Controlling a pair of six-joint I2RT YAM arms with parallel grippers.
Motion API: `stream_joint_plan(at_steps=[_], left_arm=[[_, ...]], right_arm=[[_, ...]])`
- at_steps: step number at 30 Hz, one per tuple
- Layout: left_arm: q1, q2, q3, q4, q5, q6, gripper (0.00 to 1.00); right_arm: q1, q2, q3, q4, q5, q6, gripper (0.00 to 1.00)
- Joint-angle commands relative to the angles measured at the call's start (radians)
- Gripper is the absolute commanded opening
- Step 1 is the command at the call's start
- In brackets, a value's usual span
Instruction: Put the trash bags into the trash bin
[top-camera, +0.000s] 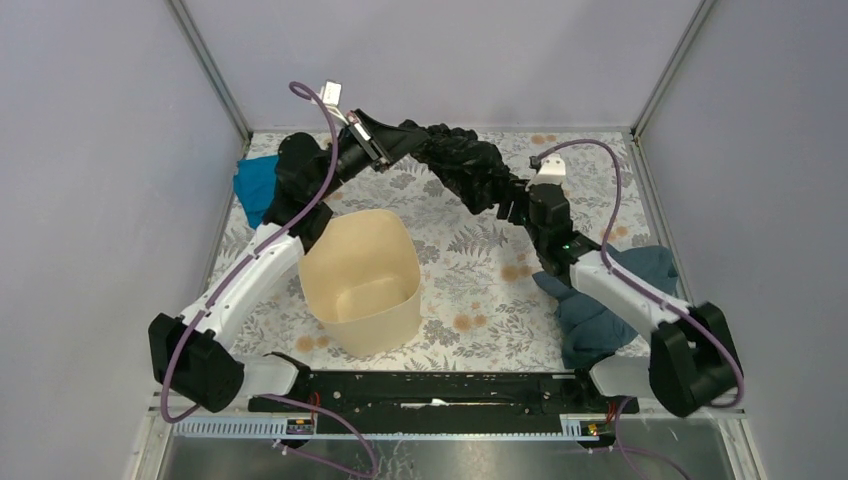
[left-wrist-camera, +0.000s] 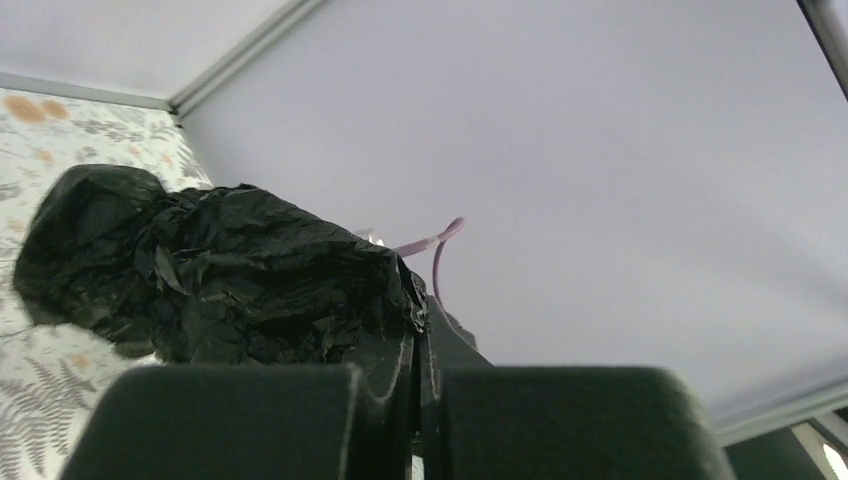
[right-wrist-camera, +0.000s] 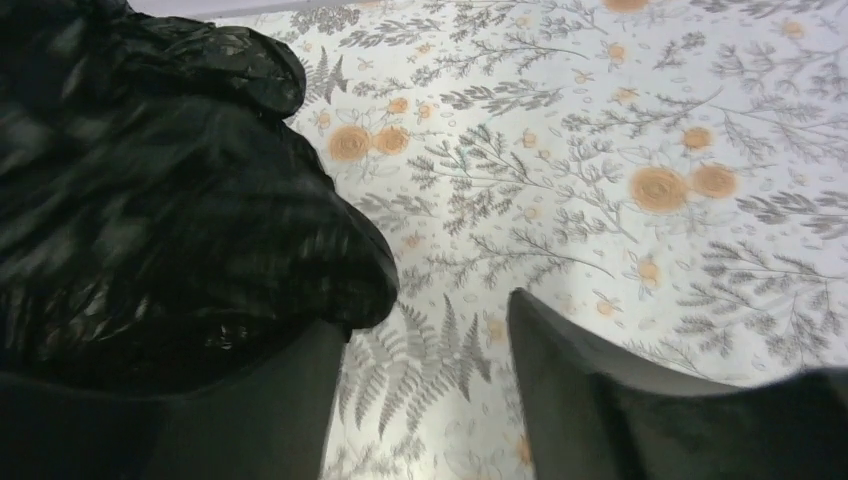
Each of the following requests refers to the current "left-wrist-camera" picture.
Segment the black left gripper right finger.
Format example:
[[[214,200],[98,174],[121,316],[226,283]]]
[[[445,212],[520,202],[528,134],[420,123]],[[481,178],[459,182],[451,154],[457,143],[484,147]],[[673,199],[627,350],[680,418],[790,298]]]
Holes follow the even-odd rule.
[[[700,405],[653,367],[497,367],[434,299],[419,340],[428,479],[730,479]]]

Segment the black plastic trash bag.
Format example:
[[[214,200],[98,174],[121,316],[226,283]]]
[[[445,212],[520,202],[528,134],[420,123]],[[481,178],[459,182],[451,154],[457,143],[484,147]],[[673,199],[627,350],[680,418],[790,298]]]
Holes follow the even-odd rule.
[[[167,363],[337,363],[365,335],[426,323],[401,257],[252,185],[133,205],[136,280],[108,312]]]

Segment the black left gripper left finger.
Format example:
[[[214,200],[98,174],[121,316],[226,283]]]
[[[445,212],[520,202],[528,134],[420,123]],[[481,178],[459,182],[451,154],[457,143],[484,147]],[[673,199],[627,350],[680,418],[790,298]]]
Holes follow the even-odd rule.
[[[65,479],[407,479],[414,332],[341,364],[151,366],[106,391]]]

